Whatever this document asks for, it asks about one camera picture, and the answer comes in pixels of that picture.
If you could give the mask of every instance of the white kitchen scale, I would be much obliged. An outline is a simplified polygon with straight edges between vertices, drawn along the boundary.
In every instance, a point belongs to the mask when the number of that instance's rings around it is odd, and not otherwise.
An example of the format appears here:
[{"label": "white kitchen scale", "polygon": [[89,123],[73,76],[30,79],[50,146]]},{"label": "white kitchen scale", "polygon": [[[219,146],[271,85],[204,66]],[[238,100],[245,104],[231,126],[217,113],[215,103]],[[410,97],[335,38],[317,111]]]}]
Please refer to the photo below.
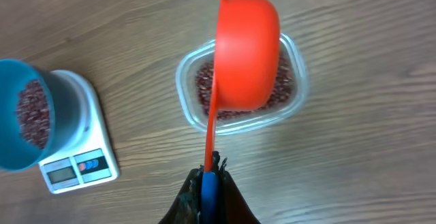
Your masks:
[{"label": "white kitchen scale", "polygon": [[58,194],[115,180],[119,169],[94,88],[72,71],[51,73],[74,88],[80,100],[80,123],[60,151],[39,162],[48,190]]}]

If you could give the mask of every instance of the clear plastic container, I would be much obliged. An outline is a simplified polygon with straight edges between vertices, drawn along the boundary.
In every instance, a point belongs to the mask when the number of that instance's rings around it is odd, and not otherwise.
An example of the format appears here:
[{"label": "clear plastic container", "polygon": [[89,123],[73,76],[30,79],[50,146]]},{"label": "clear plastic container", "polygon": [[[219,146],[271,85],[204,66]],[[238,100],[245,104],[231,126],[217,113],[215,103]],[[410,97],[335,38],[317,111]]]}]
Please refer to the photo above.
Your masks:
[{"label": "clear plastic container", "polygon": [[[305,61],[301,57],[295,43],[285,34],[280,35],[281,51],[289,55],[291,67],[294,72],[295,87],[287,103],[276,108],[256,111],[253,114],[242,115],[230,120],[217,121],[215,133],[229,135],[252,131],[282,121],[294,115],[302,108],[309,92],[309,77]],[[213,59],[215,40],[211,40],[197,50],[189,53],[178,65],[176,70],[176,87],[183,113],[188,122],[196,129],[205,132],[207,116],[198,102],[195,76],[200,66]]]}]

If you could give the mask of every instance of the wooden table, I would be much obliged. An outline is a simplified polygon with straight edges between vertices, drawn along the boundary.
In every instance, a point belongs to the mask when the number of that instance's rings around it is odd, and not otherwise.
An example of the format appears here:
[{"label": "wooden table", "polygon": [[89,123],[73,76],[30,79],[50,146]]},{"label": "wooden table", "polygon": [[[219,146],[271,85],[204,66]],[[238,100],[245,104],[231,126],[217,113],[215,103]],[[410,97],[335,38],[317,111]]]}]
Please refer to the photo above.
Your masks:
[{"label": "wooden table", "polygon": [[[436,0],[271,0],[311,77],[278,125],[217,138],[263,223],[436,222]],[[204,135],[174,71],[213,38],[218,0],[0,0],[0,58],[70,69],[100,95],[121,177],[51,195],[0,173],[0,223],[156,223]]]}]

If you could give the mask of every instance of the orange scoop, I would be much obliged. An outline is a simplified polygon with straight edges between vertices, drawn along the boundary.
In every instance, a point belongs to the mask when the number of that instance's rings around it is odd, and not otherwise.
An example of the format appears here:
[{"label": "orange scoop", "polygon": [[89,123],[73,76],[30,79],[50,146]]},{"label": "orange scoop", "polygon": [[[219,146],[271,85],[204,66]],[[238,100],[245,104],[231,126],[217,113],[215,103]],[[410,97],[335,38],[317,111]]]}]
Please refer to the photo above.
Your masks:
[{"label": "orange scoop", "polygon": [[218,110],[255,110],[274,88],[279,16],[268,0],[221,0],[204,171],[212,168]]}]

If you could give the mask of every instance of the blue cup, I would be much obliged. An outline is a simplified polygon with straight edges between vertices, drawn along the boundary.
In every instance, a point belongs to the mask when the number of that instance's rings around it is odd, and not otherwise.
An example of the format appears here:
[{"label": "blue cup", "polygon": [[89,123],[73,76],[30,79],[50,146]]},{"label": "blue cup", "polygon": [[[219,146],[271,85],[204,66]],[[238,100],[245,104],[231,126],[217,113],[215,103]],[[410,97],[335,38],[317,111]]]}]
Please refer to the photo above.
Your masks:
[{"label": "blue cup", "polygon": [[[35,79],[42,85],[50,115],[50,134],[42,150],[20,135],[16,115],[18,94]],[[79,105],[71,85],[60,77],[21,61],[0,60],[0,168],[24,170],[59,151],[78,128]]]}]

